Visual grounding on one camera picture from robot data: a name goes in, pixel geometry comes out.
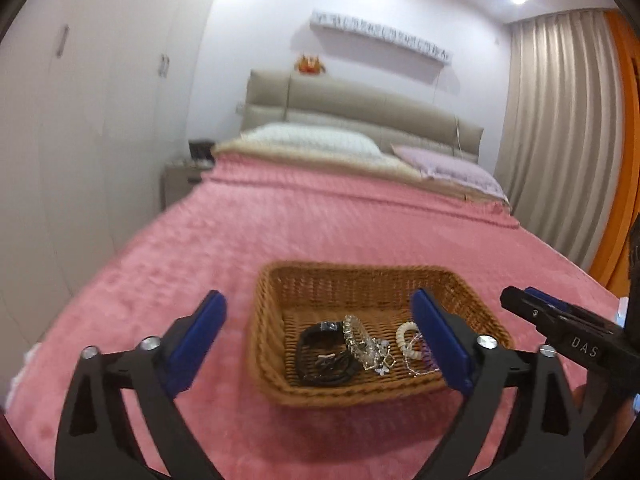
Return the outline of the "black smart watch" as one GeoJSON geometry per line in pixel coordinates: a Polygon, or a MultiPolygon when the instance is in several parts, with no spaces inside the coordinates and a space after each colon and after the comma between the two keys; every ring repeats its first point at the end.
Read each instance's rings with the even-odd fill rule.
{"type": "Polygon", "coordinates": [[[342,322],[323,321],[300,333],[295,371],[302,386],[314,388],[346,386],[362,371],[347,347],[342,322]]]}

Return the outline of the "orange curtain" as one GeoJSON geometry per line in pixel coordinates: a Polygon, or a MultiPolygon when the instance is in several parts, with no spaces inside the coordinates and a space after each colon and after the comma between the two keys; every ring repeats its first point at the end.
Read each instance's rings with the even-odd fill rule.
{"type": "Polygon", "coordinates": [[[639,38],[620,11],[606,11],[622,84],[623,144],[615,194],[590,275],[617,297],[628,295],[628,233],[639,214],[639,38]]]}

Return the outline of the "beige curtain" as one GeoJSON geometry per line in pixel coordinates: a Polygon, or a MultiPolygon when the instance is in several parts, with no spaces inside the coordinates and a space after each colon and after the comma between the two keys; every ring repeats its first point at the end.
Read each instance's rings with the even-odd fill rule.
{"type": "Polygon", "coordinates": [[[521,225],[582,270],[611,211],[622,123],[620,68],[604,11],[512,25],[495,176],[521,225]]]}

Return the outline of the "lilac pillow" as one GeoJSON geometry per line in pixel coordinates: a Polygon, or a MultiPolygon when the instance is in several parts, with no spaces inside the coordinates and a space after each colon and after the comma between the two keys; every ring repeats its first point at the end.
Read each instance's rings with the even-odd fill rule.
{"type": "Polygon", "coordinates": [[[393,145],[392,151],[424,177],[454,182],[498,200],[508,201],[494,176],[474,162],[408,145],[393,145]]]}

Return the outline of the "brown wicker basket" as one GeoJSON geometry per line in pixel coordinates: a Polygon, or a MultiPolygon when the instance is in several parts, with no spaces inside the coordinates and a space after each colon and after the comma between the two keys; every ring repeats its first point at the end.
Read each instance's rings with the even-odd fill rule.
{"type": "Polygon", "coordinates": [[[410,298],[419,288],[472,330],[513,347],[513,338],[476,291],[449,269],[276,261],[258,274],[248,329],[248,374],[271,401],[291,408],[346,408],[445,388],[439,372],[411,377],[401,362],[383,377],[360,372],[336,388],[305,387],[296,375],[296,344],[307,327],[352,314],[370,336],[394,342],[397,327],[410,321],[410,298]]]}

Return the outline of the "beige padded headboard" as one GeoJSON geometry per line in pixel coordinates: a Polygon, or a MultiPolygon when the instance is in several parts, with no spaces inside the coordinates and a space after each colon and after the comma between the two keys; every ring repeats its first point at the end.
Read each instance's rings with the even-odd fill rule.
{"type": "Polygon", "coordinates": [[[390,154],[396,144],[476,164],[484,129],[433,104],[331,76],[252,70],[242,132],[272,122],[359,132],[390,154]]]}

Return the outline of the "pink plush blanket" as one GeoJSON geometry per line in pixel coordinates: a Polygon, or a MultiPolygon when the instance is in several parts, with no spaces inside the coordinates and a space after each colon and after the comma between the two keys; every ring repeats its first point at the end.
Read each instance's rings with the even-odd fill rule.
{"type": "Polygon", "coordinates": [[[365,177],[224,156],[64,309],[14,394],[8,419],[45,471],[83,348],[124,351],[221,292],[228,315],[179,410],[228,479],[409,479],[457,411],[451,390],[346,410],[271,403],[246,369],[259,270],[273,261],[442,266],[498,310],[533,286],[605,318],[617,298],[499,204],[365,177]]]}

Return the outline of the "white dotted pillow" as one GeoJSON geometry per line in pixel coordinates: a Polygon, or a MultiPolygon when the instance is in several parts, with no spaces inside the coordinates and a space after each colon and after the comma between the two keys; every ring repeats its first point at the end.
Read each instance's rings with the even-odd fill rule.
{"type": "Polygon", "coordinates": [[[294,122],[270,122],[252,130],[246,130],[241,134],[241,138],[330,153],[370,157],[382,155],[376,143],[362,133],[325,126],[294,124],[294,122]]]}

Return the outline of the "bedside table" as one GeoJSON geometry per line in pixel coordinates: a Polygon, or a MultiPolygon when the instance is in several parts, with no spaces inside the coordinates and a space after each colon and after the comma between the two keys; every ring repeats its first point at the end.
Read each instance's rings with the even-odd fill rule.
{"type": "Polygon", "coordinates": [[[212,160],[176,159],[168,162],[160,176],[160,206],[163,210],[188,196],[202,182],[202,174],[212,170],[212,160]]]}

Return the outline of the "black device on nightstand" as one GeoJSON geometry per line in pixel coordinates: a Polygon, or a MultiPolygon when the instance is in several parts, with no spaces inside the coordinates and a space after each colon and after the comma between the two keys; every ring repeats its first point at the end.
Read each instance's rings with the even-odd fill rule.
{"type": "Polygon", "coordinates": [[[189,152],[193,160],[213,160],[216,142],[212,140],[190,140],[189,152]]]}

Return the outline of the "beige quilt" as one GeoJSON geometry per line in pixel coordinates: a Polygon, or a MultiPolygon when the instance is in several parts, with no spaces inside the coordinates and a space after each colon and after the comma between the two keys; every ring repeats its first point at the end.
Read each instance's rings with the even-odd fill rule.
{"type": "Polygon", "coordinates": [[[247,140],[247,138],[236,138],[222,142],[216,145],[212,152],[216,159],[220,159],[221,156],[238,155],[274,164],[333,172],[334,174],[377,178],[467,202],[497,202],[506,209],[510,208],[506,198],[476,190],[468,184],[454,183],[442,178],[425,177],[419,170],[412,168],[393,155],[335,154],[313,148],[293,148],[280,144],[262,143],[247,140]]]}

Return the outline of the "orange plush toy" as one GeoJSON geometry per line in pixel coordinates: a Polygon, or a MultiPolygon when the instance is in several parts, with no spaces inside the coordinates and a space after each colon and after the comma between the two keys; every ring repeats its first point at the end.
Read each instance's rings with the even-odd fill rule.
{"type": "Polygon", "coordinates": [[[326,66],[322,64],[317,55],[302,54],[296,60],[294,70],[304,75],[320,75],[326,72],[326,66]]]}

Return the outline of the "white wardrobe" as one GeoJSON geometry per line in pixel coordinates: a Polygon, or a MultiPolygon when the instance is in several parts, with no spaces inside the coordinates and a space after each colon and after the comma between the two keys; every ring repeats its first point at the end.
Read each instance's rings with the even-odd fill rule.
{"type": "Polygon", "coordinates": [[[160,212],[213,0],[27,0],[1,43],[1,381],[160,212]]]}

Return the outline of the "white decorative wall shelf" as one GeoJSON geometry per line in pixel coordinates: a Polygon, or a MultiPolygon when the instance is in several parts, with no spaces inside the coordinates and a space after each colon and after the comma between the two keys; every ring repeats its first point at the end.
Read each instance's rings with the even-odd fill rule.
{"type": "Polygon", "coordinates": [[[436,46],[434,42],[403,32],[400,29],[373,23],[362,18],[313,10],[309,23],[317,27],[336,30],[337,32],[348,32],[360,37],[378,40],[384,42],[384,44],[392,44],[395,47],[420,54],[444,65],[450,65],[452,62],[452,53],[436,46]]]}

